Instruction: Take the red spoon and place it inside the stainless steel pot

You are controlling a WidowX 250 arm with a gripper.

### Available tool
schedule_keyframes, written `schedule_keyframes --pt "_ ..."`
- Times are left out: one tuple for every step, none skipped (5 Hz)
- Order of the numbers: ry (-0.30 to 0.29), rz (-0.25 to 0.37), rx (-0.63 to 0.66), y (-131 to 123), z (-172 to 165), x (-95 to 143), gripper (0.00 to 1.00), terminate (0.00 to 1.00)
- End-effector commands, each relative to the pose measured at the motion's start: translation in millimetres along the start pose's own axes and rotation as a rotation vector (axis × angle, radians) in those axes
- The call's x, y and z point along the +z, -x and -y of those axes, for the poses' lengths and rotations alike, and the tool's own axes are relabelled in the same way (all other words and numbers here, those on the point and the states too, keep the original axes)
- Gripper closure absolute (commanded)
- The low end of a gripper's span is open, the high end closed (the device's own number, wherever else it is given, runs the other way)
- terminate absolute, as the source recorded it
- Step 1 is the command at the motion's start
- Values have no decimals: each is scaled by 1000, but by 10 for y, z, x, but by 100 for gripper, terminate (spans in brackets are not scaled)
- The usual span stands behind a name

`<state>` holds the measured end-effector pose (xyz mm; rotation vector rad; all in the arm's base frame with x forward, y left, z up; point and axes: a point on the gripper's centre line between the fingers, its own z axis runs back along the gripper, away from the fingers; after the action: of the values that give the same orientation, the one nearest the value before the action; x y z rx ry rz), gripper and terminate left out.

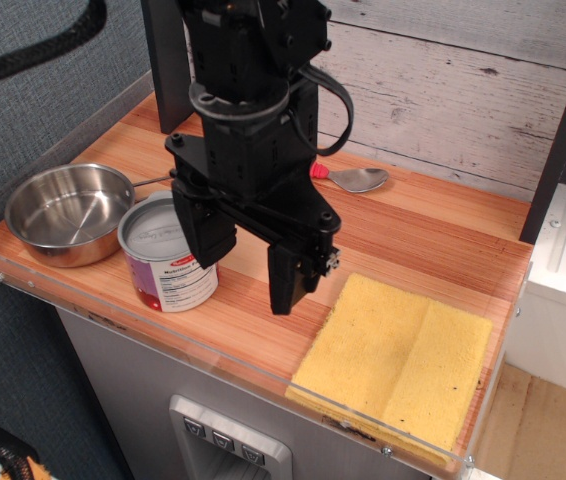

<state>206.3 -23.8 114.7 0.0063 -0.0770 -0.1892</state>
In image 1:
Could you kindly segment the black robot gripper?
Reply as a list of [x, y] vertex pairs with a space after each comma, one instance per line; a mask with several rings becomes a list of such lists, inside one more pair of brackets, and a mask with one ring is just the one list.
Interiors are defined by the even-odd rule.
[[268, 243], [272, 313], [289, 315], [338, 263], [341, 226], [310, 179], [326, 152], [316, 145], [318, 86], [277, 81], [231, 102], [195, 82], [189, 90], [200, 137], [171, 137], [172, 194], [190, 252], [207, 268], [236, 245], [242, 227]]

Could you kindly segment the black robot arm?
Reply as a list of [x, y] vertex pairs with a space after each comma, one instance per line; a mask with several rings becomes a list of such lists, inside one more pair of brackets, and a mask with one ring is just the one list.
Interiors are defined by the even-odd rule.
[[191, 253], [209, 267], [245, 229], [268, 245], [272, 311], [287, 315], [338, 265], [341, 221], [314, 187], [318, 96], [345, 88], [312, 61], [327, 51], [318, 1], [182, 1], [201, 137], [173, 136], [173, 201]]

